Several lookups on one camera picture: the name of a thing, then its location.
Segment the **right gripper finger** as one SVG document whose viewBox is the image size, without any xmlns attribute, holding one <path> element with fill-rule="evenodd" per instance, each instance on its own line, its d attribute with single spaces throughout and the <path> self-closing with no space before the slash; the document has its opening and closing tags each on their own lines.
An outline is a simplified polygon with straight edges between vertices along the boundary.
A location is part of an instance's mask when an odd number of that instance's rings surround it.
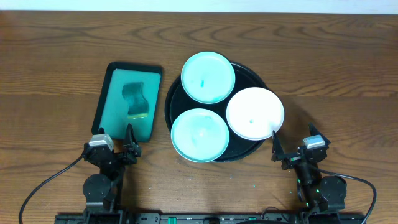
<svg viewBox="0 0 398 224">
<path fill-rule="evenodd" d="M 272 132 L 272 157 L 271 160 L 273 162 L 281 161 L 285 157 L 284 150 L 279 141 L 277 133 L 275 131 Z"/>
<path fill-rule="evenodd" d="M 322 139 L 325 141 L 326 145 L 329 145 L 331 143 L 329 139 L 327 139 L 321 132 L 319 132 L 319 130 L 314 126 L 313 123 L 309 123 L 308 127 L 309 127 L 311 136 L 320 135 L 322 137 Z"/>
</svg>

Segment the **white plate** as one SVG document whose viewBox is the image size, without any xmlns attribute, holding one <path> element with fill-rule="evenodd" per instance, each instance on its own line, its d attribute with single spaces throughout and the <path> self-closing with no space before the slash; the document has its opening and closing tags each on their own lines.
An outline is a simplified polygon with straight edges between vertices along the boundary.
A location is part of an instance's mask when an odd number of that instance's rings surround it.
<svg viewBox="0 0 398 224">
<path fill-rule="evenodd" d="M 284 122 L 284 106 L 279 97 L 260 87 L 245 88 L 230 99 L 226 119 L 239 137 L 260 141 L 272 136 Z"/>
</svg>

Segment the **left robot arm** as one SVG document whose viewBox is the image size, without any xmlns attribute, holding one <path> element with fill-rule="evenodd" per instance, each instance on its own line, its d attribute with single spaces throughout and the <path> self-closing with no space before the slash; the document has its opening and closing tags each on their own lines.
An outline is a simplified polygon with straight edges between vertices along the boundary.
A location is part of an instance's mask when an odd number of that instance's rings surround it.
<svg viewBox="0 0 398 224">
<path fill-rule="evenodd" d="M 134 215 L 121 206 L 121 190 L 126 166 L 137 163 L 141 148 L 127 125 L 123 152 L 114 151 L 114 142 L 106 133 L 94 135 L 84 144 L 82 158 L 99 167 L 99 173 L 89 176 L 83 184 L 86 208 L 84 223 L 134 223 Z"/>
</svg>

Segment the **green scrubbing sponge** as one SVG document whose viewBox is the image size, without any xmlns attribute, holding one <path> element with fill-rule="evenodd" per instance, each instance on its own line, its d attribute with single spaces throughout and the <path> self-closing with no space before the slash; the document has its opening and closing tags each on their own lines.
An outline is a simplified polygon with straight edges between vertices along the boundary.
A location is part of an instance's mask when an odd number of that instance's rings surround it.
<svg viewBox="0 0 398 224">
<path fill-rule="evenodd" d="M 149 114 L 149 103 L 143 95 L 142 82 L 134 82 L 124 85 L 122 96 L 128 103 L 127 118 L 145 118 Z"/>
</svg>

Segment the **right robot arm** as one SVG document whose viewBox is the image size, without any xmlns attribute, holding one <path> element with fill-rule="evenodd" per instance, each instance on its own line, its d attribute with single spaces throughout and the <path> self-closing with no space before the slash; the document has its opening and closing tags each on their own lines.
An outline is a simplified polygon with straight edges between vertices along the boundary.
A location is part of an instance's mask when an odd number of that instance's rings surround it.
<svg viewBox="0 0 398 224">
<path fill-rule="evenodd" d="M 296 152 L 285 153 L 276 132 L 272 133 L 272 161 L 297 175 L 298 197 L 307 206 L 289 218 L 290 223 L 340 223 L 339 211 L 345 208 L 346 181 L 334 175 L 322 176 L 317 164 L 327 157 L 330 141 L 308 125 L 310 136 Z"/>
</svg>

